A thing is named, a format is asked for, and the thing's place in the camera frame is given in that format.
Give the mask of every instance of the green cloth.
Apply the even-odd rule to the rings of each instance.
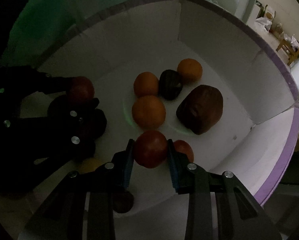
[[[31,65],[72,25],[124,1],[30,0],[10,32],[0,65]]]

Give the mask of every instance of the plastic bag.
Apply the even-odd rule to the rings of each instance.
[[[299,49],[299,42],[296,40],[294,35],[291,37],[291,46],[294,49],[294,51],[297,51],[296,49]]]
[[[272,22],[266,17],[258,18],[255,20],[255,22],[261,24],[267,32],[269,31],[270,27],[272,26]]]
[[[288,41],[289,43],[291,43],[291,37],[288,36],[286,33],[284,33],[284,40]]]

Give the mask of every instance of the red tomato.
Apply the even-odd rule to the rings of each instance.
[[[142,133],[133,146],[134,160],[141,166],[156,168],[167,158],[167,140],[154,130]]]
[[[174,142],[174,147],[177,152],[185,153],[190,163],[194,162],[194,153],[192,147],[183,140]]]
[[[93,99],[94,87],[87,77],[75,77],[72,79],[71,88],[66,94],[69,102],[83,104]]]

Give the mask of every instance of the metal bolt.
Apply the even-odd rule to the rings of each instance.
[[[77,176],[77,171],[70,171],[67,176],[69,176],[70,178],[75,178]]]
[[[187,164],[187,168],[189,170],[195,170],[197,168],[197,166],[195,163],[189,163],[189,164]]]
[[[71,138],[71,140],[72,140],[72,143],[74,143],[74,144],[79,144],[80,143],[80,139],[77,136],[73,136]]]
[[[106,163],[105,168],[108,169],[108,170],[113,169],[114,168],[114,163]]]
[[[234,176],[233,172],[231,172],[231,171],[224,172],[224,175],[226,178],[232,178]]]
[[[76,116],[77,116],[77,112],[75,112],[75,111],[70,111],[70,115],[73,116],[73,117],[76,117]]]
[[[11,122],[9,120],[5,120],[3,122],[3,124],[5,125],[5,127],[10,127],[11,126]]]

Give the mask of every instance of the wooden stool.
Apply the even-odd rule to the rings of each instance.
[[[288,66],[299,56],[299,49],[295,52],[291,47],[291,45],[285,39],[281,41],[276,51],[279,51],[280,49],[283,49],[285,53],[288,55],[288,63],[287,63]]]

